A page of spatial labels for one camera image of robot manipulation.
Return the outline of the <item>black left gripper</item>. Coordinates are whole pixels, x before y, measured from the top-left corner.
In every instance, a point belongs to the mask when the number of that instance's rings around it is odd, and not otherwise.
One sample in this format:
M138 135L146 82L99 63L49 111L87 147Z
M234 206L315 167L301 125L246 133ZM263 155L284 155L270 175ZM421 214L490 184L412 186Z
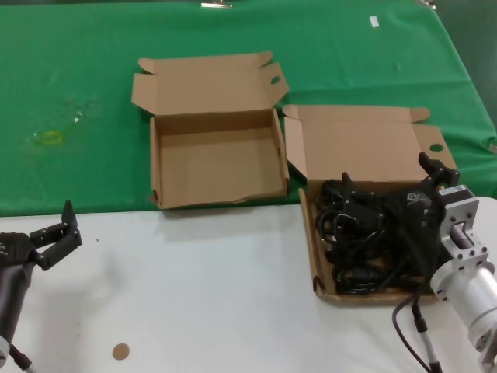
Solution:
M82 244L70 200L65 201L60 223L31 232L30 236L16 232L3 232L0 236L1 270L36 262L43 271L47 271ZM36 248L48 245L48 249L37 255Z

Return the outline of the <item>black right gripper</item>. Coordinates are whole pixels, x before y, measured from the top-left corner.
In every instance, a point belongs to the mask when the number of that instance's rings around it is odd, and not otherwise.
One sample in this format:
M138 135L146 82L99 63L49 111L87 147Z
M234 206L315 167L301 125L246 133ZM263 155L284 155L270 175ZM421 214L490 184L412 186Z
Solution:
M419 154L419 164L427 177L420 183L384 193L359 190L347 172L342 174L343 212L364 229L382 229L385 210L392 218L394 231L422 273L432 273L438 261L441 210L436 192L455 187L460 174L440 160Z

